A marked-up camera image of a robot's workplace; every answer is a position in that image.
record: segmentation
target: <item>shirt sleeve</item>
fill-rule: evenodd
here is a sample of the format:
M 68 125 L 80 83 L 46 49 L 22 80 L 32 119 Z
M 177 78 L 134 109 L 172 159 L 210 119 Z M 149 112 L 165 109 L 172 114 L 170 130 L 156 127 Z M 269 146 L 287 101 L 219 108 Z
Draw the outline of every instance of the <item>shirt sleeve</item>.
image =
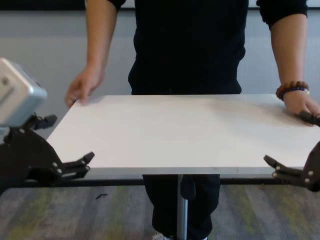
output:
M 269 29 L 282 18 L 293 14 L 307 16 L 308 11 L 307 0 L 257 0 L 256 5 Z
M 109 1 L 110 3 L 112 3 L 115 6 L 117 11 L 119 11 L 121 6 L 126 2 L 126 0 L 106 0 L 106 1 Z M 85 4 L 85 7 L 87 7 L 88 0 L 84 0 L 84 4 Z

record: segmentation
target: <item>left hand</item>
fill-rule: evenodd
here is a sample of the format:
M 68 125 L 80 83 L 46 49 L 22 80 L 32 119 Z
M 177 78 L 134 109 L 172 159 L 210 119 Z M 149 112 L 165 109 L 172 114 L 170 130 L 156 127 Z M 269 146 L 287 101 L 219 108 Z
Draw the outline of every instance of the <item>left hand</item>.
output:
M 304 91 L 287 92 L 284 94 L 283 101 L 288 111 L 295 116 L 299 116 L 302 111 L 314 116 L 320 115 L 320 105 Z

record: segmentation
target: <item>shoe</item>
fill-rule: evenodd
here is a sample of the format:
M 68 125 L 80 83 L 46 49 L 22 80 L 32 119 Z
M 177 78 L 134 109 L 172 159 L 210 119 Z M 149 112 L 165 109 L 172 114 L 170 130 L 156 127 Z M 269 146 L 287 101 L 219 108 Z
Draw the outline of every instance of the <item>shoe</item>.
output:
M 162 233 L 157 232 L 155 235 L 153 235 L 152 240 L 174 240 L 174 237 L 166 237 Z

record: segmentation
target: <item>right hand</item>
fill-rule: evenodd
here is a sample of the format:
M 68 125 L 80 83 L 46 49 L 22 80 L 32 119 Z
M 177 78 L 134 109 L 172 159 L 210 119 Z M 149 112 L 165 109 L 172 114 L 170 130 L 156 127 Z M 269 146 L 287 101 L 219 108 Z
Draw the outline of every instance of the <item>right hand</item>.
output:
M 105 78 L 105 71 L 98 67 L 87 65 L 84 70 L 73 80 L 65 96 L 66 105 L 72 105 L 80 100 L 85 104 L 88 96 L 99 87 Z

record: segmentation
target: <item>beaded bracelet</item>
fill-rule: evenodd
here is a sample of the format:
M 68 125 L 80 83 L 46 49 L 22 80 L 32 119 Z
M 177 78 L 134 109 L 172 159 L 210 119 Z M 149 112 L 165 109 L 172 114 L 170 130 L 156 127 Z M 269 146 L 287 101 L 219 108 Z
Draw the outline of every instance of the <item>beaded bracelet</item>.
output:
M 292 91 L 304 91 L 309 94 L 309 86 L 304 81 L 286 82 L 276 90 L 276 96 L 283 101 L 284 95 Z

